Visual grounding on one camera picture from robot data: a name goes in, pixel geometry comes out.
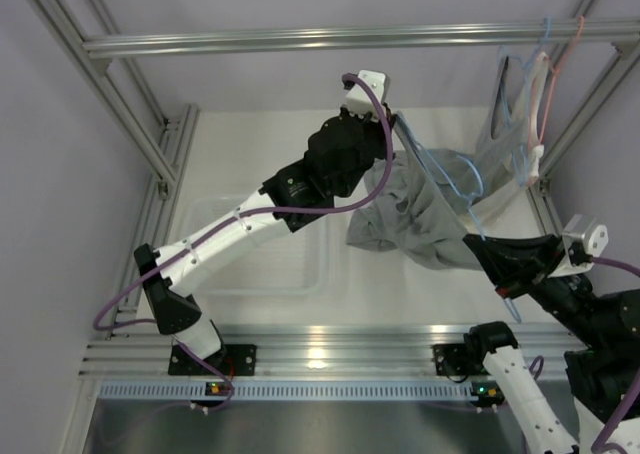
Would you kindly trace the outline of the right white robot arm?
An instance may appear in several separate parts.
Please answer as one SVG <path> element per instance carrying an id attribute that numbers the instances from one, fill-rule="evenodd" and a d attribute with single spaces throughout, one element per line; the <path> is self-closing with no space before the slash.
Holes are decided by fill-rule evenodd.
<path id="1" fill-rule="evenodd" d="M 464 336 L 467 363 L 497 383 L 532 453 L 636 453 L 639 450 L 639 292 L 598 295 L 585 272 L 595 265 L 638 274 L 606 259 L 605 233 L 506 239 L 467 234 L 503 299 L 530 297 L 577 342 L 563 354 L 579 422 L 572 436 L 528 369 L 514 331 L 502 321 Z"/>

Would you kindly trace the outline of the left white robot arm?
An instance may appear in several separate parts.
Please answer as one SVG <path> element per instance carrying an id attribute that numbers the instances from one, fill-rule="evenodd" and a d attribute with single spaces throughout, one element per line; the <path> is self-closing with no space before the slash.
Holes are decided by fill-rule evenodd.
<path id="1" fill-rule="evenodd" d="M 219 371 L 226 346 L 195 294 L 213 273 L 250 250 L 338 213 L 376 161 L 393 155 L 385 110 L 357 116 L 342 108 L 308 139 L 303 157 L 277 171 L 229 214 L 163 247 L 134 252 L 142 289 L 162 335 L 202 372 Z"/>

